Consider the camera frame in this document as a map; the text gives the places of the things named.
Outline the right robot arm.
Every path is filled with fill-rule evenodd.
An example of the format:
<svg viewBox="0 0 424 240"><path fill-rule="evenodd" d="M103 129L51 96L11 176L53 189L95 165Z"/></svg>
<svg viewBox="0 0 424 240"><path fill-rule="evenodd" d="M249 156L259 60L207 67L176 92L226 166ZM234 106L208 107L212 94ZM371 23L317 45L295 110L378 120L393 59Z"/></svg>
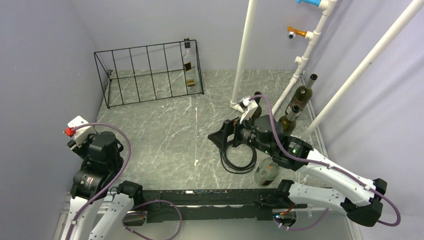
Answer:
<svg viewBox="0 0 424 240"><path fill-rule="evenodd" d="M318 205L339 211L351 221L373 227L383 212L387 182L368 179L329 160L309 143L287 135L281 123L270 115L260 116L254 125L239 117L225 120L207 138L223 154L227 147L246 145L267 154L279 167L319 178L328 187L313 187L293 180L282 180L276 190L276 203Z"/></svg>

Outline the clear round glass bottle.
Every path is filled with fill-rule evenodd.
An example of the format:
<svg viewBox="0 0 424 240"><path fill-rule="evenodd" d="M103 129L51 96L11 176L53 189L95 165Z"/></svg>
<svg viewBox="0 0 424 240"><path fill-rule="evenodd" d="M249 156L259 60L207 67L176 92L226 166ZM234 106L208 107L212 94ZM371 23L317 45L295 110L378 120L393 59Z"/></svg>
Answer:
<svg viewBox="0 0 424 240"><path fill-rule="evenodd" d="M273 157L262 160L253 175L254 181L260 186L269 186L280 174L280 166Z"/></svg>

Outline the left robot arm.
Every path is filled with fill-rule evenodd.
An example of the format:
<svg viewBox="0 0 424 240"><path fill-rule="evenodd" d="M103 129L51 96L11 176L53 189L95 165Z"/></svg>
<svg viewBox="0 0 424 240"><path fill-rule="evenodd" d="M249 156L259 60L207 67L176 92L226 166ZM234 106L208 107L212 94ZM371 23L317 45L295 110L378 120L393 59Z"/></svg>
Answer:
<svg viewBox="0 0 424 240"><path fill-rule="evenodd" d="M62 240L107 240L129 210L137 210L143 205L143 187L125 180L118 185L106 213L95 222L108 194L109 183L123 167L124 160L120 155L123 149L110 131L90 133L80 147L73 149L83 162L73 177Z"/></svg>

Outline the clear square liquor bottle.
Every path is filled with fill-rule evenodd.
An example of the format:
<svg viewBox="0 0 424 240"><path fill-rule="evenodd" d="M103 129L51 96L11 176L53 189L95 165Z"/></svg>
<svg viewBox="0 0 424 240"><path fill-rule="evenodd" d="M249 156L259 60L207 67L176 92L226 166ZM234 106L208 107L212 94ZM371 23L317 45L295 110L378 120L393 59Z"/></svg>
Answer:
<svg viewBox="0 0 424 240"><path fill-rule="evenodd" d="M191 43L189 37L183 39L184 54L183 68L185 74L185 81L187 86L187 93L189 95L198 94L202 91L201 81L199 77L198 61L195 53L195 45Z"/></svg>

